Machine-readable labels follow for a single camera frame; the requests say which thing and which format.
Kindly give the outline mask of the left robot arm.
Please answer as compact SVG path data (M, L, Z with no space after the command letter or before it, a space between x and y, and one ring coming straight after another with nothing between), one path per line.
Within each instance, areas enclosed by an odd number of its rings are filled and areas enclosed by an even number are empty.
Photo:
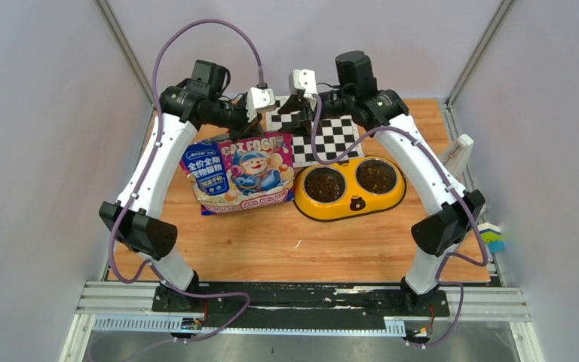
M201 301L197 273L176 248L177 227L161 220L167 190L183 152L205 124L228 129L237 140L258 129L262 113L275 106L265 82L242 100L223 98L231 80L224 66L197 60L190 77L167 87L158 97L157 117L149 143L130 181L116 201L104 201L99 216L110 231L109 252L120 243L138 254L161 283L173 290L172 302L182 311Z

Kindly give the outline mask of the yellow double pet bowl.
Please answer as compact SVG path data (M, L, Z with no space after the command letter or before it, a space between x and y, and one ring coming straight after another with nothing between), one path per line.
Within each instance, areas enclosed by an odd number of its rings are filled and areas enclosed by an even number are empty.
M395 163L377 155L301 170L294 180L294 205L309 219L333 222L397 207L407 182Z

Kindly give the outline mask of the pink pet food bag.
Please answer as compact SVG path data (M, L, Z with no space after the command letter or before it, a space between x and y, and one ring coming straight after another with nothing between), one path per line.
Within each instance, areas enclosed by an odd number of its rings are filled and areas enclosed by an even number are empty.
M227 134L192 143L180 167L205 216L294 199L292 136L265 132L235 142Z

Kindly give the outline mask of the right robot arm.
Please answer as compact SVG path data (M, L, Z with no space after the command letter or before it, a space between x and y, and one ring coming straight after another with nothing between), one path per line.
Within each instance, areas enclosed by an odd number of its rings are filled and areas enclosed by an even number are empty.
M315 72L294 69L289 74L289 99L279 113L298 112L316 130L323 118L349 115L391 155L422 202L426 217L411 227L417 245L413 264L403 277L400 294L404 311L417 315L430 305L430 294L441 285L440 275L476 220L485 198L466 189L441 162L418 130L409 108L391 89L380 89L372 63L363 51L335 58L338 85L319 92Z

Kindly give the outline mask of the brown pet food kibble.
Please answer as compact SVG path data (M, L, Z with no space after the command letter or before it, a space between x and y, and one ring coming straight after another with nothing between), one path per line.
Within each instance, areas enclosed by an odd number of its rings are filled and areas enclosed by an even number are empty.
M364 158L354 164L346 161L309 167L299 174L297 190L320 204L383 196L400 202L407 185L397 166L378 158Z

